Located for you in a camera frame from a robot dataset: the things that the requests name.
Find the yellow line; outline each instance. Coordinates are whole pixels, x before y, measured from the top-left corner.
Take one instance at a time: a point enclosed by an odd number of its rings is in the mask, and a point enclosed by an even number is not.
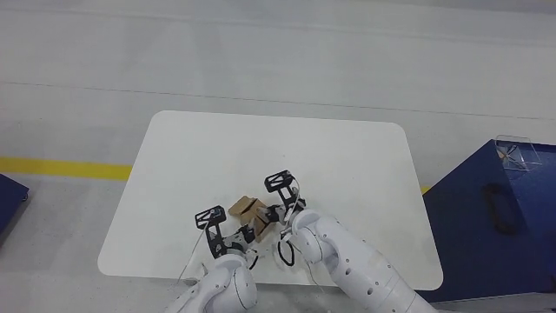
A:
[[[0,157],[0,172],[128,180],[131,166],[22,157]]]

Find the cardboard box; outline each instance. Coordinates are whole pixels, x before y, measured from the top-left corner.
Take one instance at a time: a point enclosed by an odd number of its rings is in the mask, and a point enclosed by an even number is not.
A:
[[[258,208],[267,208],[258,198],[243,196],[234,205],[228,209],[231,216],[240,218],[240,224],[243,226],[248,224],[251,219],[255,220],[255,240],[260,243],[261,240],[274,227],[273,223],[269,223],[264,215],[257,213]]]

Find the white tabletop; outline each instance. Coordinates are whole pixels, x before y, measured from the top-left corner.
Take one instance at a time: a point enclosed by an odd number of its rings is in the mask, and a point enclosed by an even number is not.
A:
[[[200,231],[194,215],[243,195],[279,203],[263,180],[290,170],[308,207],[338,218],[390,259],[418,290],[442,283],[442,269],[403,129],[393,123],[163,111],[151,120],[103,249],[109,276],[177,278]],[[239,227],[228,216],[224,236]],[[314,284],[296,254],[275,255],[277,232],[255,248],[258,283]],[[212,256],[203,236],[183,277]],[[333,285],[320,266],[320,285]]]

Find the blue box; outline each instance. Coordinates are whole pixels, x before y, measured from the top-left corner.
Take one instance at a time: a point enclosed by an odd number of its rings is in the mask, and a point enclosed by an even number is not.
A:
[[[489,141],[423,196],[444,272],[429,302],[554,292],[556,146],[521,144],[512,161]]]
[[[0,174],[0,233],[10,223],[29,189]]]

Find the transparent plastic holder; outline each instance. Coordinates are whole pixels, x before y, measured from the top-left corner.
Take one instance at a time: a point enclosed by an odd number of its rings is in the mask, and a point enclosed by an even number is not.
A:
[[[494,144],[505,170],[529,171],[542,164],[531,139],[527,137],[499,135]]]

